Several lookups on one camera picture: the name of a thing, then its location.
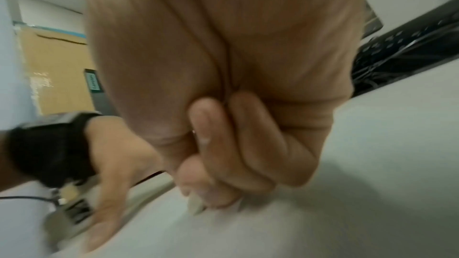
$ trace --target hand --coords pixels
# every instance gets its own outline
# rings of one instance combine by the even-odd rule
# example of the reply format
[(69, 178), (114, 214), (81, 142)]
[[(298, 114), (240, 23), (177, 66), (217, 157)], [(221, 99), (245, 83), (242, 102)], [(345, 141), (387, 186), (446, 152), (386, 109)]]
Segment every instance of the hand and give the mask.
[(95, 117), (85, 128), (91, 162), (100, 178), (100, 197), (87, 250), (107, 242), (119, 229), (129, 189), (161, 169), (159, 155), (119, 117)]
[(241, 191), (311, 177), (333, 110), (352, 93), (363, 7), (363, 0), (88, 0), (87, 33), (129, 126), (159, 151), (183, 193), (225, 206)]

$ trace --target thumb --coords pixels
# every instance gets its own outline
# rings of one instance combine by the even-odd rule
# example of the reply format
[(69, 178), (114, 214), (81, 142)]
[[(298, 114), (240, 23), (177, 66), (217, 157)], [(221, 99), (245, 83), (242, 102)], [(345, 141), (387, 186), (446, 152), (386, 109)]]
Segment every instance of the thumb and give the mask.
[(101, 176), (99, 202), (89, 230), (87, 252), (105, 244), (120, 228), (131, 183), (129, 178), (119, 175)]

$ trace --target forearm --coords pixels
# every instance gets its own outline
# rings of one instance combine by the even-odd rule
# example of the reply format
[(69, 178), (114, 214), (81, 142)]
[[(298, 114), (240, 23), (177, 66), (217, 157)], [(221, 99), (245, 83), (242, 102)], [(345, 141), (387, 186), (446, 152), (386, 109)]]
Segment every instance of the forearm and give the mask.
[(0, 192), (26, 183), (32, 178), (17, 170), (6, 149), (7, 131), (0, 132)]

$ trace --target white table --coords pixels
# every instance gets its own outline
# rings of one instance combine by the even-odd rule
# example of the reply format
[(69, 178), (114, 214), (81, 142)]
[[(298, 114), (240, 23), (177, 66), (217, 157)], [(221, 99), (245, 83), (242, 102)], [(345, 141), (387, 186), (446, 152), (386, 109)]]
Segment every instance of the white table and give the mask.
[(459, 257), (458, 78), (454, 61), (347, 103), (302, 189), (196, 217), (174, 189), (90, 257)]

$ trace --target black wrist strap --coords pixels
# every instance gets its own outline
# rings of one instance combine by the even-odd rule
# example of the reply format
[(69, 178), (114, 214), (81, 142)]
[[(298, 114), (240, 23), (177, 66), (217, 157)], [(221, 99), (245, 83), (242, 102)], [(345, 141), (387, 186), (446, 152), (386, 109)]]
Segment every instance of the black wrist strap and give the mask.
[(20, 126), (9, 132), (9, 158), (22, 173), (43, 185), (62, 187), (69, 179), (83, 181), (95, 171), (85, 136), (87, 122), (97, 113), (81, 113), (69, 123)]

